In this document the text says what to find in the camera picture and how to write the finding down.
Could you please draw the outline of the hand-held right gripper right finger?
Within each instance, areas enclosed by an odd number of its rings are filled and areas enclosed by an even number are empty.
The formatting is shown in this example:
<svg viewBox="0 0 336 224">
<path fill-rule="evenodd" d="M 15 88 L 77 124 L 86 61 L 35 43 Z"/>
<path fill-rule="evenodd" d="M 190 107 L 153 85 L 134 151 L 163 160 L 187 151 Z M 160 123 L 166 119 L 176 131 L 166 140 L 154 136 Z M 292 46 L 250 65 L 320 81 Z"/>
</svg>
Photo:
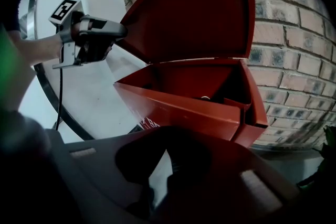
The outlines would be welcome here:
<svg viewBox="0 0 336 224">
<path fill-rule="evenodd" d="M 149 224 L 272 224 L 298 189 L 249 149 L 175 127 L 147 138 L 178 166 Z"/>
</svg>

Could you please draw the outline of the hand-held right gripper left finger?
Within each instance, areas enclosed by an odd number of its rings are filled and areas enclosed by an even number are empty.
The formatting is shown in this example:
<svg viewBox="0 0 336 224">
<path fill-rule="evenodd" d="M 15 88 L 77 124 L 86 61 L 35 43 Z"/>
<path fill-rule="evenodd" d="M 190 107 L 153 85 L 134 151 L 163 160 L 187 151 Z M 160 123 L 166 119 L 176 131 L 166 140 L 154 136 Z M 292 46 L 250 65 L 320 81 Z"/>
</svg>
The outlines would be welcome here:
<svg viewBox="0 0 336 224">
<path fill-rule="evenodd" d="M 149 179 L 166 129 L 66 144 L 50 130 L 50 156 L 66 188 L 71 224 L 163 224 Z"/>
</svg>

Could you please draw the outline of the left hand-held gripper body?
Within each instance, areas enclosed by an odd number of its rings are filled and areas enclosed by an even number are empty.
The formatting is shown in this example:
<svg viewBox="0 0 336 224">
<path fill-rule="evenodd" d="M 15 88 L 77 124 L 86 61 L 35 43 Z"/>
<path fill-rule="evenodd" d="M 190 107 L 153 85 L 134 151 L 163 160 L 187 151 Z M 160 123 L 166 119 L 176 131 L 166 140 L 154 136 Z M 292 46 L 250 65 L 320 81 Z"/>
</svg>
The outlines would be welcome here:
<svg viewBox="0 0 336 224">
<path fill-rule="evenodd" d="M 76 40 L 73 41 L 70 33 L 70 20 L 72 13 L 76 10 L 83 12 L 80 0 L 63 0 L 49 18 L 49 21 L 56 26 L 56 31 L 63 43 L 60 63 L 54 64 L 53 69 L 64 69 L 103 61 L 112 46 L 113 40 L 111 38 L 86 37 L 78 34 Z"/>
</svg>

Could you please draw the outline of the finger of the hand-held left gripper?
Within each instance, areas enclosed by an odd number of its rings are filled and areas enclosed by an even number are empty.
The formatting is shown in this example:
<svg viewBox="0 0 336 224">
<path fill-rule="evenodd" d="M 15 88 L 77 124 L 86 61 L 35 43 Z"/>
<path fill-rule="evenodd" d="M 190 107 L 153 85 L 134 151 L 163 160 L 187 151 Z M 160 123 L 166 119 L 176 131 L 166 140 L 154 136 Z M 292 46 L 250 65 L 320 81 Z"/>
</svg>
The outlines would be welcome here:
<svg viewBox="0 0 336 224">
<path fill-rule="evenodd" d="M 84 15 L 80 18 L 80 36 L 120 40 L 126 37 L 127 34 L 127 28 L 120 23 L 89 15 Z"/>
</svg>

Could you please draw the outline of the red metal box lid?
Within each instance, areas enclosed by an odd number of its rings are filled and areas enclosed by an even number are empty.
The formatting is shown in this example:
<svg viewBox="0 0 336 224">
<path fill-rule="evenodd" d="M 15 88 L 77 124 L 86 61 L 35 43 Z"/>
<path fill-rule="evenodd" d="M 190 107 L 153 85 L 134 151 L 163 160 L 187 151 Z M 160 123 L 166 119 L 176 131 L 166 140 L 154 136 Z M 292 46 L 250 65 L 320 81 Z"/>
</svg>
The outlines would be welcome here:
<svg viewBox="0 0 336 224">
<path fill-rule="evenodd" d="M 146 63 L 246 58 L 255 0 L 136 0 L 122 24 L 118 45 Z"/>
</svg>

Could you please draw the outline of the person's left forearm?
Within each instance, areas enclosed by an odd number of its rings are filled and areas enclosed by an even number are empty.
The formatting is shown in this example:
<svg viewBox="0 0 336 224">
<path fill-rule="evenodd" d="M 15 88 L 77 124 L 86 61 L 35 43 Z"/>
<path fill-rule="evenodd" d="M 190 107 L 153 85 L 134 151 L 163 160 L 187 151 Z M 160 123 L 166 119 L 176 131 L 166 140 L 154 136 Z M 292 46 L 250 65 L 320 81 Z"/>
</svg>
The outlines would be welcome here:
<svg viewBox="0 0 336 224">
<path fill-rule="evenodd" d="M 8 34 L 30 66 L 60 58 L 63 43 L 59 34 L 36 40 L 22 39 L 16 30 Z"/>
</svg>

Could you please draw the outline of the person's left hand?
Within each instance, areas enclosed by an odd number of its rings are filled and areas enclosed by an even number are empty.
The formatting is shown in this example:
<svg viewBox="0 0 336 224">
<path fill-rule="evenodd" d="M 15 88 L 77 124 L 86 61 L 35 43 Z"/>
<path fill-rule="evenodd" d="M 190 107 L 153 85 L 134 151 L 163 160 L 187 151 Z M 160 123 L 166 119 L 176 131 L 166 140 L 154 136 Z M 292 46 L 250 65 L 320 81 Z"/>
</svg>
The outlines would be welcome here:
<svg viewBox="0 0 336 224">
<path fill-rule="evenodd" d="M 76 40 L 79 29 L 80 29 L 80 23 L 81 23 L 81 18 L 84 16 L 84 13 L 81 11 L 74 11 L 71 15 L 71 20 L 70 20 L 70 33 L 71 33 L 71 39 L 73 41 Z"/>
</svg>

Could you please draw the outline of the person's dark shirt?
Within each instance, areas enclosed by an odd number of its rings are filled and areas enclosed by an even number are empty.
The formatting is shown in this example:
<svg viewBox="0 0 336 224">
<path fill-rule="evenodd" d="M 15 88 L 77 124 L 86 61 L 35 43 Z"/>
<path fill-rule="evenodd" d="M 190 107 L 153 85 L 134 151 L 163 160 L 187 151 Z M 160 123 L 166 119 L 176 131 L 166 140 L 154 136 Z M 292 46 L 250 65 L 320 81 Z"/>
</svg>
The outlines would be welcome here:
<svg viewBox="0 0 336 224">
<path fill-rule="evenodd" d="M 19 4 L 20 0 L 9 0 L 5 7 L 3 24 L 7 31 L 20 31 Z"/>
</svg>

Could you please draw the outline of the green potted plant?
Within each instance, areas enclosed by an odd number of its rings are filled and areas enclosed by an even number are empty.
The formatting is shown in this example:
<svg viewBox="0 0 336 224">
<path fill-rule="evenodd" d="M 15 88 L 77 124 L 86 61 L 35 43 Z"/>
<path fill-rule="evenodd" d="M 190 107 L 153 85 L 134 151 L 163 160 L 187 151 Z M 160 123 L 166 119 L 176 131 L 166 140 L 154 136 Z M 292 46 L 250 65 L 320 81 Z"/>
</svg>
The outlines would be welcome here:
<svg viewBox="0 0 336 224">
<path fill-rule="evenodd" d="M 326 126 L 323 130 L 326 142 L 320 150 L 315 149 L 323 160 L 314 174 L 297 183 L 300 189 L 313 185 L 336 187 L 336 127 Z"/>
</svg>

